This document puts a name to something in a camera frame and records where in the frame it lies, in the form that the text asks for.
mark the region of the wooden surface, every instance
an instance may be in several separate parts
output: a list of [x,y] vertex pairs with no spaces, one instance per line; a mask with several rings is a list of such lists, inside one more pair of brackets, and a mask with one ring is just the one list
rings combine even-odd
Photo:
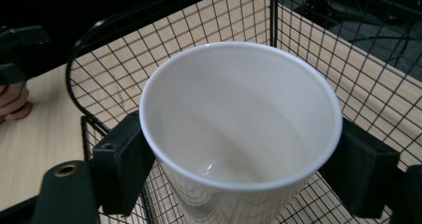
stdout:
[[0,124],[0,210],[38,195],[44,173],[82,159],[81,113],[65,86],[65,67],[28,81],[29,116]]

